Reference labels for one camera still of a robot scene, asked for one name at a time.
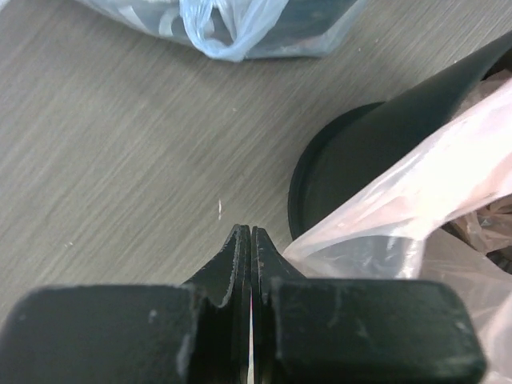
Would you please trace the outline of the pink plastic trash bag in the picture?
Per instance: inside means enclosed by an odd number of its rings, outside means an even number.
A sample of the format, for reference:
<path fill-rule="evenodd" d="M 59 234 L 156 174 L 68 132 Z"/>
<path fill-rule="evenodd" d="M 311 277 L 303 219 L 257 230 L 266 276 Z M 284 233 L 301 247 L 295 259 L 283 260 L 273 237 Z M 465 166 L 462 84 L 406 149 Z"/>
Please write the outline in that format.
<path fill-rule="evenodd" d="M 511 276 L 488 258 L 511 244 L 511 72 L 474 86 L 456 115 L 294 240 L 309 277 L 426 278 L 464 301 L 489 359 L 511 380 Z"/>

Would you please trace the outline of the black trash bin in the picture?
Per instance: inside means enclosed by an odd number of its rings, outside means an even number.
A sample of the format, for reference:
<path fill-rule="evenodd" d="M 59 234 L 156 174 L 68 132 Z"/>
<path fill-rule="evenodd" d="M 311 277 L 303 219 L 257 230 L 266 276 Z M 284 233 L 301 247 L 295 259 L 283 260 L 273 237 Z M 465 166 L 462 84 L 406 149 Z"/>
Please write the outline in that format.
<path fill-rule="evenodd" d="M 470 90 L 510 55 L 511 36 L 505 34 L 399 96 L 348 111 L 325 126 L 291 180 L 293 241 L 447 124 Z"/>

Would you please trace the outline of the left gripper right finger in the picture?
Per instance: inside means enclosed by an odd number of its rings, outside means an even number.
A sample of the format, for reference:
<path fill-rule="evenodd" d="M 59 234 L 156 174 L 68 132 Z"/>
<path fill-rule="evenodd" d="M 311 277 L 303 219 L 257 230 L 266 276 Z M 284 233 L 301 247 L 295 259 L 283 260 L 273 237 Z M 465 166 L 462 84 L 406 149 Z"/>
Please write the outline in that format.
<path fill-rule="evenodd" d="M 467 309 L 426 280 L 307 278 L 251 234 L 256 383 L 479 383 Z"/>

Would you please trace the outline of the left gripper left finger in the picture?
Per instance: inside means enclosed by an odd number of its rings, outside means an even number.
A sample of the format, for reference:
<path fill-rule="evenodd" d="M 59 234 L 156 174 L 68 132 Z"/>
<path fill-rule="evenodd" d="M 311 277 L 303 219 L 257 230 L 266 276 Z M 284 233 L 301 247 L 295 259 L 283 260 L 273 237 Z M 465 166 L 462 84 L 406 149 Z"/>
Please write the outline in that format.
<path fill-rule="evenodd" d="M 250 229 L 182 284 L 45 286 L 1 330 L 4 383 L 244 383 Z"/>

